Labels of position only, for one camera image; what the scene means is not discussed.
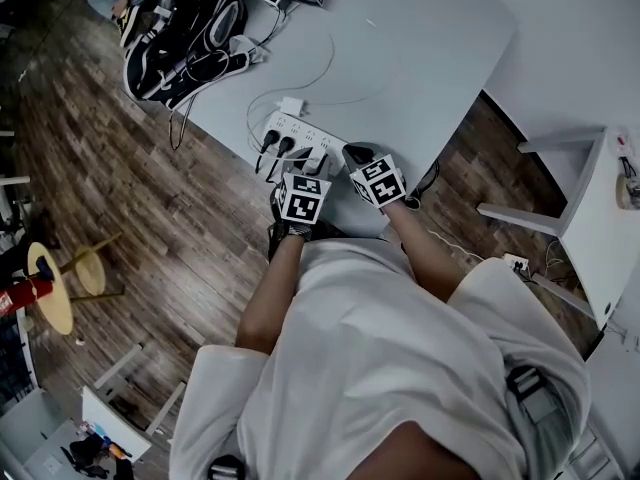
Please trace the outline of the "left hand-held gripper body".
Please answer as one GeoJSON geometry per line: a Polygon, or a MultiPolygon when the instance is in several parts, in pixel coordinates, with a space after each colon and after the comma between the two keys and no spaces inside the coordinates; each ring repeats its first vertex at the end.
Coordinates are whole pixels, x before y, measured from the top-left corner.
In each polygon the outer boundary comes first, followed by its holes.
{"type": "Polygon", "coordinates": [[[331,185],[325,173],[311,176],[282,172],[270,196],[274,216],[294,223],[315,224],[331,185]]]}

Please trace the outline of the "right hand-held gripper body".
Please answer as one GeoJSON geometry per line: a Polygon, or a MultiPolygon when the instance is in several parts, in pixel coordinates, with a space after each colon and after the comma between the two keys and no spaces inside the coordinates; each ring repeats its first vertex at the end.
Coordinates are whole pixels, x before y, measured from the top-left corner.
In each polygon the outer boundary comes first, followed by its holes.
{"type": "Polygon", "coordinates": [[[358,195],[377,209],[406,195],[403,178],[390,154],[356,169],[350,180],[358,195]]]}

